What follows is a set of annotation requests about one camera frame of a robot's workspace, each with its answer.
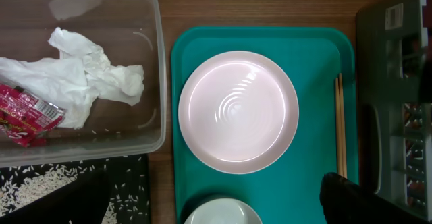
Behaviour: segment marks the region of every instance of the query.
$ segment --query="plate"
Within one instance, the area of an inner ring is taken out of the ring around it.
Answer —
[[[231,51],[192,73],[178,117],[186,144],[203,163],[225,173],[252,173],[290,146],[298,100],[290,79],[272,60]]]
[[[247,204],[232,198],[218,198],[199,206],[184,224],[263,224]]]

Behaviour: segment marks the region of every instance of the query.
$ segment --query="wooden table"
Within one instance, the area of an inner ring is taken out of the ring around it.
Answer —
[[[167,56],[168,114],[166,142],[161,149],[149,155],[154,224],[176,223],[170,55],[177,37],[197,25],[317,26],[341,30],[355,48],[356,13],[361,7],[374,1],[376,0],[159,0]]]

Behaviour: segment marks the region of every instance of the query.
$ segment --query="teal plastic tray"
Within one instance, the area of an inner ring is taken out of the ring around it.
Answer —
[[[178,123],[178,102],[190,74],[227,51],[251,51],[273,60],[290,77],[300,107],[298,129],[287,151],[269,167],[246,175],[221,173],[201,163],[184,142]],[[337,172],[334,88],[340,72],[348,179],[358,183],[354,68],[350,41],[332,28],[196,27],[183,33],[171,54],[178,223],[212,195],[244,201],[265,224],[325,223],[319,190],[324,174]]]

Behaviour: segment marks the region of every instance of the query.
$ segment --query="barcode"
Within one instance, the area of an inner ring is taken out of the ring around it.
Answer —
[[[59,114],[57,113],[57,111],[50,106],[49,104],[47,104],[46,102],[39,100],[34,107],[41,113],[43,113],[45,116],[47,116],[48,118],[55,120],[59,117]]]
[[[398,4],[385,10],[385,29],[402,27],[404,21],[404,4]]]

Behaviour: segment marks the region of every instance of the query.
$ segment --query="paper towel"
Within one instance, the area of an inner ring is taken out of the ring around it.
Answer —
[[[129,105],[140,101],[144,90],[141,65],[112,66],[102,47],[60,28],[52,33],[49,44],[60,50],[60,59],[28,63],[0,57],[0,74],[66,109],[59,127],[81,128],[97,97]]]

